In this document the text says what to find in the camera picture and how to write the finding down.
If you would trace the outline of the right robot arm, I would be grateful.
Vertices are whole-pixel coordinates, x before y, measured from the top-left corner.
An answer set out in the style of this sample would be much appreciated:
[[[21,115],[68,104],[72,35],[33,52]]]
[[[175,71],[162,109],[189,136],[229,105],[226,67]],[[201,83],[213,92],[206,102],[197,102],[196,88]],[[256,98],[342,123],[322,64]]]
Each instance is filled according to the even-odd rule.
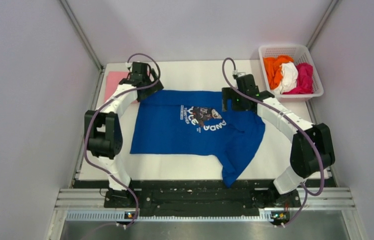
[[[223,110],[249,111],[264,119],[291,142],[289,166],[271,183],[264,197],[264,206],[281,206],[298,187],[305,185],[315,173],[320,185],[313,196],[322,193],[325,170],[335,162],[329,127],[302,119],[285,107],[269,91],[260,91],[252,74],[233,72],[236,85],[222,89]]]

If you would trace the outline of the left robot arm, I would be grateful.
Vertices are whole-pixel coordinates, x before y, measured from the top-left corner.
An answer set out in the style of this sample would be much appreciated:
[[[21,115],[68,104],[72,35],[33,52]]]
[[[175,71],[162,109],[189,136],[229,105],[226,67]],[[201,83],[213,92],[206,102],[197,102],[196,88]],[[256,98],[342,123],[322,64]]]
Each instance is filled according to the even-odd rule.
[[[123,135],[120,118],[134,102],[141,102],[163,89],[158,74],[145,62],[127,64],[129,72],[115,82],[112,94],[96,110],[84,115],[84,158],[92,167],[104,172],[108,179],[106,208],[133,208],[138,199],[130,189],[128,175],[120,152]]]

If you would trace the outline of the blue t shirt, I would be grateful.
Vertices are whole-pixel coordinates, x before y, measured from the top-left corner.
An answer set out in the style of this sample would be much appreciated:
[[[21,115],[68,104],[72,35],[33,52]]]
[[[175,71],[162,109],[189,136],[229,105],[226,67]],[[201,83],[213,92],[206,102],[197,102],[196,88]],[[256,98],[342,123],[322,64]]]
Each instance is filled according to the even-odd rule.
[[[161,90],[140,103],[130,152],[215,156],[230,187],[254,158],[264,132],[254,112],[223,111],[219,91]]]

